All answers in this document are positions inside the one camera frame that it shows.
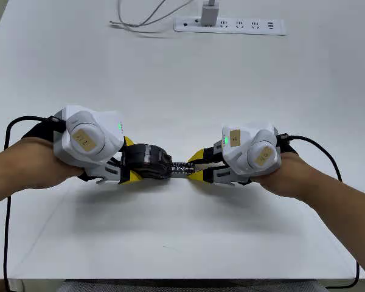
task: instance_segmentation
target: white cable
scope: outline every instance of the white cable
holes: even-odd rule
[[[158,21],[163,20],[164,18],[170,16],[171,14],[175,13],[176,11],[178,11],[179,9],[187,6],[188,4],[190,4],[191,2],[193,2],[194,0],[188,0],[187,2],[185,2],[184,4],[180,5],[179,7],[177,7],[176,9],[173,9],[171,12],[169,12],[168,14],[155,19],[153,21],[148,22],[153,16],[154,14],[159,10],[159,8],[165,3],[166,0],[162,0],[160,4],[158,4],[158,6],[153,10],[153,12],[150,14],[150,16],[148,18],[146,18],[143,22],[139,23],[139,24],[133,24],[133,23],[125,23],[122,20],[122,15],[120,12],[120,7],[121,7],[121,3],[122,0],[117,0],[117,15],[119,18],[119,23],[115,22],[115,21],[110,21],[109,23],[113,26],[117,26],[120,29],[126,29],[129,30],[131,32],[139,32],[139,33],[159,33],[159,32],[144,32],[144,31],[138,31],[138,30],[133,30],[132,27],[142,27],[142,26],[148,26],[150,24],[156,23]]]

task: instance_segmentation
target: power strip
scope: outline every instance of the power strip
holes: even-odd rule
[[[245,35],[286,35],[284,20],[219,17],[215,26],[202,26],[200,17],[177,17],[177,32],[242,33]]]

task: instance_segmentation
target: black cable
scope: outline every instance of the black cable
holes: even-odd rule
[[[39,122],[47,122],[48,119],[43,117],[35,117],[35,116],[24,116],[19,117],[12,122],[10,122],[7,126],[7,130],[5,131],[5,142],[4,142],[4,150],[9,147],[10,144],[10,136],[11,136],[11,129],[14,124],[21,122],[23,120],[36,120]],[[11,213],[11,196],[7,198],[7,212],[5,215],[5,228],[4,228],[4,255],[2,260],[2,272],[4,276],[4,285],[5,290],[7,292],[15,292],[10,289],[10,285],[8,282],[8,275],[7,275],[7,260],[8,260],[8,233],[9,233],[9,225],[10,225],[10,213]]]
[[[336,162],[335,162],[334,158],[331,156],[331,154],[325,148],[323,148],[322,146],[320,146],[314,140],[312,140],[310,138],[307,138],[307,137],[303,137],[303,136],[288,136],[286,138],[286,140],[288,140],[288,141],[292,141],[292,140],[303,140],[303,141],[307,141],[307,142],[313,144],[314,146],[318,147],[320,149],[320,151],[322,151],[324,154],[326,154],[326,156],[329,158],[329,160],[331,161],[331,163],[334,166],[336,175],[338,177],[338,181],[341,181],[342,182],[342,176],[341,176],[341,173],[339,172],[339,168],[336,165]],[[359,279],[360,279],[360,264],[356,261],[355,278],[354,278],[354,281],[351,284],[346,285],[346,286],[328,286],[328,287],[326,287],[326,289],[347,289],[347,288],[352,288],[352,287],[354,287],[358,283]]]

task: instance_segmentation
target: tabletop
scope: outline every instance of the tabletop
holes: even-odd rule
[[[139,21],[156,0],[123,3]],[[180,4],[168,1],[160,15]],[[176,15],[200,14],[193,1]],[[220,15],[284,19],[287,36],[113,29],[115,0],[10,0],[0,23],[0,151],[18,116],[119,110],[125,135],[186,161],[224,123],[308,136],[365,192],[365,0],[227,0]],[[13,130],[16,141],[33,123]],[[335,176],[312,145],[292,144]],[[352,278],[355,260],[305,204],[257,184],[127,186],[69,179],[13,196],[12,278]],[[5,202],[0,203],[0,277]]]

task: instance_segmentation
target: white charger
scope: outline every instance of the white charger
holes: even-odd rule
[[[202,26],[215,26],[218,20],[219,2],[216,0],[208,0],[203,2],[201,9],[200,24]]]

